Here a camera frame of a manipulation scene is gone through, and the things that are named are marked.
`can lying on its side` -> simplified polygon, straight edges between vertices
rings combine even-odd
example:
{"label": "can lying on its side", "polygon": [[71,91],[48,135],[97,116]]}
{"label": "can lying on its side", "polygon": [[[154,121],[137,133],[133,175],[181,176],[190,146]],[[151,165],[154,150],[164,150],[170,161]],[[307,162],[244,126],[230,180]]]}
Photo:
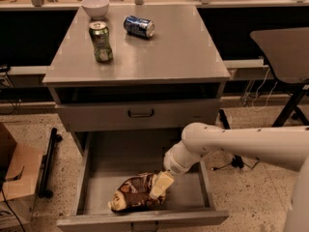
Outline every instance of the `can lying on its side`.
{"label": "can lying on its side", "polygon": [[144,18],[138,18],[133,15],[125,19],[124,27],[129,34],[150,38],[155,33],[155,25],[152,21]]}
{"label": "can lying on its side", "polygon": [[109,29],[106,23],[103,21],[91,22],[89,34],[93,41],[96,60],[106,62],[113,59],[113,51],[109,43]]}

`blue can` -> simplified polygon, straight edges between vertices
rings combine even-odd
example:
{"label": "blue can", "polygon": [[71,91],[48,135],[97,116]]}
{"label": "blue can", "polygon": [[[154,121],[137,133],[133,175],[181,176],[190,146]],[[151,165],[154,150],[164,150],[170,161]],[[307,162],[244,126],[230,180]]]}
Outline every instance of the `blue can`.
{"label": "blue can", "polygon": [[133,15],[125,19],[124,27],[129,34],[150,38],[155,33],[155,25],[148,19],[138,18]]}

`cabinet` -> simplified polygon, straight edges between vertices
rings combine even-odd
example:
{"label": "cabinet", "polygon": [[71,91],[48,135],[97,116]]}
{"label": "cabinet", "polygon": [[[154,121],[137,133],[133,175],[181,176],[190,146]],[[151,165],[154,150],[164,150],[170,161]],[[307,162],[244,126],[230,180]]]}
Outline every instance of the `cabinet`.
{"label": "cabinet", "polygon": [[[128,35],[128,15],[151,19],[154,36]],[[58,226],[127,231],[221,223],[228,213],[214,209],[203,163],[177,178],[162,207],[120,214],[107,208],[127,178],[162,169],[183,126],[215,122],[229,74],[195,6],[114,5],[105,21],[112,62],[96,62],[89,17],[79,9],[43,81],[84,159],[73,214]]]}

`drawer handle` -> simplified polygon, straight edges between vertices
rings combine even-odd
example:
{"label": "drawer handle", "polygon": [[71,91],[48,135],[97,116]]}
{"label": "drawer handle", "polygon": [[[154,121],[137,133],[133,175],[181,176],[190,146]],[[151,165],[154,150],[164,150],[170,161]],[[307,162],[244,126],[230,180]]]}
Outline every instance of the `drawer handle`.
{"label": "drawer handle", "polygon": [[132,232],[156,232],[158,230],[158,221],[155,222],[154,230],[135,230],[134,223],[131,224],[131,231]]}
{"label": "drawer handle", "polygon": [[151,113],[132,113],[130,110],[127,112],[127,116],[130,118],[147,118],[155,115],[155,111],[152,109]]}

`can lid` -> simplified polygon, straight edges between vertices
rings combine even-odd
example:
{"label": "can lid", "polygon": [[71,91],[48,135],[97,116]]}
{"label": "can lid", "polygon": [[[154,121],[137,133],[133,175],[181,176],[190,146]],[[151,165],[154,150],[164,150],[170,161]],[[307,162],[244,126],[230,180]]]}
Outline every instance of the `can lid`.
{"label": "can lid", "polygon": [[152,21],[150,21],[147,27],[146,36],[150,38],[154,33],[155,33],[155,25]]}
{"label": "can lid", "polygon": [[94,30],[99,30],[107,27],[104,21],[93,21],[89,23],[89,27]]}

